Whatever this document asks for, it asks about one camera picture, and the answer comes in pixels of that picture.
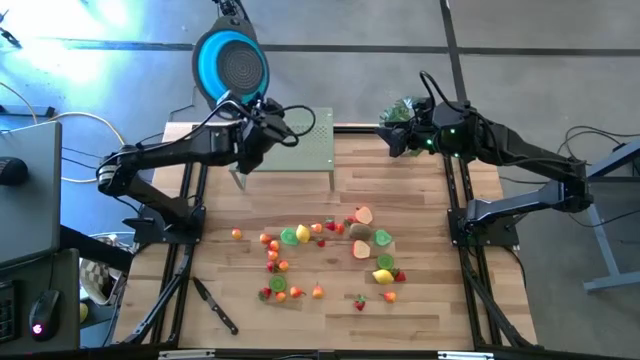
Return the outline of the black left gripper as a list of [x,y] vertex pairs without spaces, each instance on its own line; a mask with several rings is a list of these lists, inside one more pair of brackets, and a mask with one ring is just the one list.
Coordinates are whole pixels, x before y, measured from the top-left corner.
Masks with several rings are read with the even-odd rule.
[[[298,136],[284,122],[284,107],[277,102],[268,102],[264,98],[249,102],[251,117],[241,126],[239,158],[237,170],[251,173],[264,160],[275,144],[295,147]],[[243,108],[233,99],[223,100],[219,104],[219,117],[225,121],[237,121],[244,118]]]

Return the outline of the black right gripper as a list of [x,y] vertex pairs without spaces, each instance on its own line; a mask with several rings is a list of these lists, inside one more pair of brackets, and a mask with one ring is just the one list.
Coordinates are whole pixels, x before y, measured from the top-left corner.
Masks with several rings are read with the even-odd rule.
[[[420,117],[417,127],[422,146],[430,153],[448,156],[467,156],[473,145],[473,125],[471,112],[440,103]],[[413,151],[409,142],[412,132],[405,126],[379,126],[375,133],[389,143],[392,158]]]

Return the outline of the blue collapsible colander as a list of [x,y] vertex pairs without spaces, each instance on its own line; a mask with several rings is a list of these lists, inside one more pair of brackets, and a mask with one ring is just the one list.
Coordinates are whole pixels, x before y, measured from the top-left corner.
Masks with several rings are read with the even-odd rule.
[[230,91],[242,104],[266,95],[269,65],[252,24],[222,16],[197,41],[192,52],[196,87],[211,108]]

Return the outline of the black kitchen knife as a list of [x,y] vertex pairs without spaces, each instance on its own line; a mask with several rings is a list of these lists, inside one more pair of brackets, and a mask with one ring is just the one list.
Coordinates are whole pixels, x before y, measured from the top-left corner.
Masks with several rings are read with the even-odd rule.
[[229,329],[232,335],[237,335],[239,333],[238,327],[235,323],[229,318],[226,312],[220,307],[220,305],[214,300],[209,290],[206,288],[204,283],[198,279],[197,277],[193,278],[193,283],[195,285],[196,291],[198,292],[201,299],[206,302],[209,308],[220,318],[222,323]]

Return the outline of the green plant in white pot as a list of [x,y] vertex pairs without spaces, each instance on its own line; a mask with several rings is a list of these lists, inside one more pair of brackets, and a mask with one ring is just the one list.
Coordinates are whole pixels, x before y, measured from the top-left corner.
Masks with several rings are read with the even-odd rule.
[[412,139],[409,141],[414,147],[401,156],[418,156],[423,151],[420,145],[420,132],[424,130],[422,117],[426,114],[430,98],[405,97],[397,100],[391,107],[387,108],[380,115],[379,126],[405,126],[412,132]]

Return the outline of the green perforated metal riser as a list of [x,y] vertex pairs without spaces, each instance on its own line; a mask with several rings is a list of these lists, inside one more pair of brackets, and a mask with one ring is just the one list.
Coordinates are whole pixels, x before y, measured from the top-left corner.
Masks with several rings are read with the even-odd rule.
[[[335,190],[334,176],[334,117],[332,108],[312,108],[316,116],[313,129],[299,138],[296,147],[274,145],[255,172],[320,172],[328,174],[329,189]],[[285,122],[296,133],[308,129],[310,115],[304,109],[286,111]],[[246,189],[247,175],[241,175],[237,165],[229,166],[239,189]]]

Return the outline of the black floor fan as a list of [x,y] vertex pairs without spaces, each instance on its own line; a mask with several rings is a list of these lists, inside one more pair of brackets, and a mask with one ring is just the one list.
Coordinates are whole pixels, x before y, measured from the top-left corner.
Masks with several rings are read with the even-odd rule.
[[247,19],[247,14],[241,0],[212,0],[219,12],[224,16]]

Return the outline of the checkered bag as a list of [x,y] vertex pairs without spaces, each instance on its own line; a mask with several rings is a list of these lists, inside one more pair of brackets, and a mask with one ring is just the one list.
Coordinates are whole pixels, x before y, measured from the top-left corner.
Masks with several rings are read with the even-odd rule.
[[98,306],[107,306],[114,304],[123,292],[127,276],[105,264],[80,259],[79,280],[90,300]]

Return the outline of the grey side desk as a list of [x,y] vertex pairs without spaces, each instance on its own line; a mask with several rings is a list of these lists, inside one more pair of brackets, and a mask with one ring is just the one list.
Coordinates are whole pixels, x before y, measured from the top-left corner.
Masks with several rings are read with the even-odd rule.
[[0,185],[0,266],[59,246],[61,138],[57,122],[0,133],[0,157],[23,160],[29,173],[20,186]]

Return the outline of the black lit computer mouse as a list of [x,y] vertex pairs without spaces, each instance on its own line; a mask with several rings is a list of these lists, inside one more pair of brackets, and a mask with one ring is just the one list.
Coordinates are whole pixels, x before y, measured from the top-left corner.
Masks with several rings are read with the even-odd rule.
[[29,331],[33,340],[44,342],[56,335],[60,322],[60,297],[58,290],[46,290],[33,302],[28,316]]

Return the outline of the black keyboard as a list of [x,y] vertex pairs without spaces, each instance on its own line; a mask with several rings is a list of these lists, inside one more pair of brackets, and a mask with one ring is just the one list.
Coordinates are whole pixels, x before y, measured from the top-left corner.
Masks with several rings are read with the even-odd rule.
[[0,282],[0,344],[15,340],[20,335],[17,305],[17,283]]

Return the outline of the black aluminium table frame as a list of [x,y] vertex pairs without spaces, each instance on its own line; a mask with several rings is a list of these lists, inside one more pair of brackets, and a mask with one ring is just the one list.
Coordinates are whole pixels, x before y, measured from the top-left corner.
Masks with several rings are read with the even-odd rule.
[[[386,144],[367,127],[350,125],[334,138],[335,190],[322,173],[255,172],[246,189],[229,171],[212,168],[201,191],[206,208],[203,236],[195,248],[192,278],[200,279],[237,325],[232,335],[194,288],[182,297],[180,325],[171,316],[162,335],[175,334],[182,348],[272,348],[322,350],[469,350],[474,340],[458,250],[449,237],[447,211],[463,200],[454,162],[438,156],[391,158]],[[289,287],[306,292],[278,303],[261,301],[269,284],[267,250],[260,235],[285,228],[342,222],[358,207],[369,207],[376,228],[393,238],[386,252],[406,274],[389,287],[372,273],[374,258],[356,259],[346,234],[325,232],[324,248],[314,242],[283,245]],[[242,231],[241,240],[231,236]],[[323,299],[313,299],[316,283]],[[397,300],[381,296],[390,291]],[[354,307],[366,297],[362,311]]]

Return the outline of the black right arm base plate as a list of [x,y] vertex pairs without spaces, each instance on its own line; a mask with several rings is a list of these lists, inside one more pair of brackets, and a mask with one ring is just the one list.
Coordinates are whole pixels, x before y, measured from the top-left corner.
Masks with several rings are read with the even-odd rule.
[[451,243],[454,246],[516,246],[519,244],[514,216],[469,222],[466,218],[466,209],[457,208],[447,211],[447,220]]

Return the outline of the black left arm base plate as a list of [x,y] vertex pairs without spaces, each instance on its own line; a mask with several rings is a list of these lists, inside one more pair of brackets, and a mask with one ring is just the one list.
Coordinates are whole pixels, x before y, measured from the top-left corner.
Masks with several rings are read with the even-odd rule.
[[170,224],[155,210],[142,206],[140,215],[125,218],[123,223],[134,230],[134,241],[139,244],[195,245],[202,238],[206,209],[198,207],[187,212],[185,224]]

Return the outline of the grey metal table frame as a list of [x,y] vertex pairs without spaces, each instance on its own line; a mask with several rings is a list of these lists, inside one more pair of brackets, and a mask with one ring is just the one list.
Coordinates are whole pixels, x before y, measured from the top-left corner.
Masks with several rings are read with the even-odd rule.
[[[634,140],[626,145],[619,146],[608,157],[600,160],[587,170],[587,176],[590,182],[632,182],[640,181],[639,177],[607,177],[607,174],[617,170],[618,168],[630,163],[633,159],[640,156],[640,140]],[[593,229],[599,249],[604,259],[608,275],[600,278],[594,278],[591,281],[583,283],[584,290],[587,293],[596,292],[598,290],[612,289],[622,286],[640,284],[640,271],[621,273],[612,249],[609,245],[604,225],[605,221],[599,216],[597,207],[592,204],[587,209],[590,220],[590,227]]]

